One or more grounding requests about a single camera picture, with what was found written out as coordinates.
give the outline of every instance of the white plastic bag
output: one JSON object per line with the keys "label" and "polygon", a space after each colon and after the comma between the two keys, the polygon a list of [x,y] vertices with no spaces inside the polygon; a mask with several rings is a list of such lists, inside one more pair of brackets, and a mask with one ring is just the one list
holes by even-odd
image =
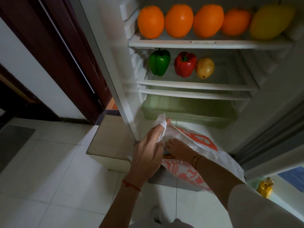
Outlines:
{"label": "white plastic bag", "polygon": [[[177,138],[199,154],[221,165],[245,182],[244,170],[241,166],[230,157],[229,154],[222,151],[222,149],[210,138],[192,130],[185,130],[172,125],[167,125],[165,114],[160,114],[152,127],[159,124],[165,129],[159,136],[158,142],[162,141],[163,144],[165,144],[170,138]],[[200,186],[205,190],[210,190],[199,173],[190,164],[175,159],[163,159],[162,165],[178,178],[183,179],[190,184]]]}

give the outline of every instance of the crisper drawer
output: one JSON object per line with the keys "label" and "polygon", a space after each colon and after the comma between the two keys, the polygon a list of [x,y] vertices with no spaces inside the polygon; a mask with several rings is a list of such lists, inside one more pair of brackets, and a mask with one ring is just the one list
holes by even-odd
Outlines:
{"label": "crisper drawer", "polygon": [[225,128],[237,119],[231,101],[147,95],[142,105],[145,118],[155,120],[165,113],[173,121]]}

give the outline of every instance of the green bell pepper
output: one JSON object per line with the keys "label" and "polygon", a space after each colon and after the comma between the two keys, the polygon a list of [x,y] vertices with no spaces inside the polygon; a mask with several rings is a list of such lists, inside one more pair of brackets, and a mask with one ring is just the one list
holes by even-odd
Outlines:
{"label": "green bell pepper", "polygon": [[171,55],[166,49],[158,49],[150,54],[149,66],[154,75],[163,76],[168,69]]}

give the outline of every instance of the person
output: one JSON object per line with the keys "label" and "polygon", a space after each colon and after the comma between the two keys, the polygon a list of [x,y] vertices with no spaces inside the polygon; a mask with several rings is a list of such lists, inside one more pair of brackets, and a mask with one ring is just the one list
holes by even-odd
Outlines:
{"label": "person", "polygon": [[[143,184],[159,169],[164,145],[157,142],[164,130],[158,125],[135,146],[130,171],[124,177],[120,190],[99,228],[125,228],[129,226],[135,202]],[[178,139],[169,139],[165,149],[176,159],[191,164],[228,211],[233,228],[304,227],[304,223],[274,202],[263,198],[231,172],[199,155]],[[189,224],[176,219],[162,224],[159,208],[149,218],[129,227],[187,228]]]}

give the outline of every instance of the refrigerator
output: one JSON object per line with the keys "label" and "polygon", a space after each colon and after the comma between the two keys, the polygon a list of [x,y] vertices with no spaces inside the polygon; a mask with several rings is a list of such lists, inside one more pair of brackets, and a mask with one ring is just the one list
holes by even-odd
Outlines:
{"label": "refrigerator", "polygon": [[[174,126],[204,134],[235,155],[304,99],[304,0],[69,1],[134,140],[142,140],[156,116],[166,113]],[[171,38],[164,30],[156,39],[145,39],[137,27],[141,8],[156,5],[165,15],[176,3],[189,5],[194,14],[209,3],[225,12],[268,3],[297,11],[289,27],[268,41],[254,40],[248,31],[198,38],[192,29],[184,38]],[[153,75],[148,65],[149,55],[159,48],[171,54],[164,76]],[[195,72],[177,76],[174,59],[182,51],[210,57],[215,72],[207,79]]]}

